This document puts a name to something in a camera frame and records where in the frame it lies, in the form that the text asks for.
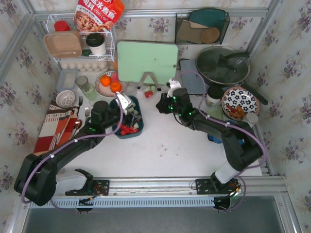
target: black and white plate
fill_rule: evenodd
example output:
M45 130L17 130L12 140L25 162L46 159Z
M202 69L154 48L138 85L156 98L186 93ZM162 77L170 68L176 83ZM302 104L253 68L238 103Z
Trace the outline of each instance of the black and white plate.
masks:
M239 105L247 113L259 112L259 101L258 99L249 91L245 90L240 86L235 86L228 89L222 98L222 107L226 115L234 120L241 121L242 119L230 116L229 112L231 110L227 107L230 105L233 108L237 108Z

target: wire rack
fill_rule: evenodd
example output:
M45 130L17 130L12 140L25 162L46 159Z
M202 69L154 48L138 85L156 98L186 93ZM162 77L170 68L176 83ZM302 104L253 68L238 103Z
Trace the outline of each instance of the wire rack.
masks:
M75 26L73 22L73 13L67 13L67 14L53 14L49 15L46 28L47 31L50 33L52 31L51 28L53 28L54 24L57 21L63 20L66 21L67 24L70 26L71 30L77 30L77 27ZM91 34L92 32L80 32L83 40L83 49L89 49L89 47L86 45L86 37ZM59 59L54 58L56 62L68 62L68 61L114 61L114 55L115 55L115 44L116 44L116 31L114 27L110 31L106 32L98 32L102 34L105 37L105 47L106 47L106 54L104 55L90 55L88 57L77 57L77 58L69 58L69 59Z

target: egg carton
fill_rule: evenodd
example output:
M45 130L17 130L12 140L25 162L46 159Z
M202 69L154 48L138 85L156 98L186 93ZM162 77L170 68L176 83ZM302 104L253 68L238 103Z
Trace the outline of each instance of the egg carton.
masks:
M60 62L62 69L78 69L80 72L106 72L109 68L107 61L68 61Z

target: green cutting board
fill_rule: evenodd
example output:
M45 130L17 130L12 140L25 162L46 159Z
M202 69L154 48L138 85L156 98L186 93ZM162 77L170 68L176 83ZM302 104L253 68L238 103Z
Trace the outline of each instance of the green cutting board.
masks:
M144 72L152 72L159 84L165 84L176 74L176 45L121 41L117 51L120 81L139 83ZM147 77L144 83L154 82Z

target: snack bag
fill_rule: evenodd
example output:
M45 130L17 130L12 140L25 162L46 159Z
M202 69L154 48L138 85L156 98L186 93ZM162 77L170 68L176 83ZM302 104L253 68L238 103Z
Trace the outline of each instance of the snack bag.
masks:
M79 0L73 21L81 32L110 30L124 11L121 0Z

